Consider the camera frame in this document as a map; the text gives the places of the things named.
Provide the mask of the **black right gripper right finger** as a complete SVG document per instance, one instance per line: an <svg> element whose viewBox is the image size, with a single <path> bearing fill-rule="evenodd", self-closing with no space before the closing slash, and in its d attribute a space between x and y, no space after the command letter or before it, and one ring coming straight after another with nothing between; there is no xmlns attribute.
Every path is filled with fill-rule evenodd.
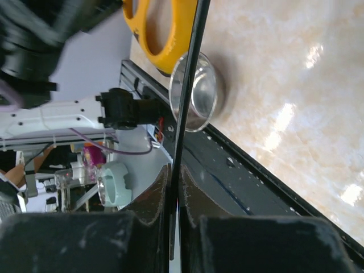
<svg viewBox="0 0 364 273"><path fill-rule="evenodd" d="M194 181L186 166L179 180L182 272L237 272L238 219Z"/></svg>

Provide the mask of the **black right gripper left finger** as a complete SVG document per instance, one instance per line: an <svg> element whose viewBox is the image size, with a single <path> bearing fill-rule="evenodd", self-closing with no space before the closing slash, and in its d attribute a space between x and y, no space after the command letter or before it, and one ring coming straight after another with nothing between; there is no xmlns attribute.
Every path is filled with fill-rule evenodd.
<svg viewBox="0 0 364 273"><path fill-rule="evenodd" d="M163 166L155 181L122 211L130 217L123 272L169 271L170 164Z"/></svg>

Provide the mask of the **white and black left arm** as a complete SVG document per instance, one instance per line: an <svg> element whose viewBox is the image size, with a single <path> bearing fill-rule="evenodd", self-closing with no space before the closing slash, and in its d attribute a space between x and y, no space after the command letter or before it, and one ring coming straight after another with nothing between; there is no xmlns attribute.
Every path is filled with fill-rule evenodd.
<svg viewBox="0 0 364 273"><path fill-rule="evenodd" d="M51 101L50 81L67 41L113 15L122 1L1 2L1 138L73 128L131 130L157 123L162 104L113 88Z"/></svg>

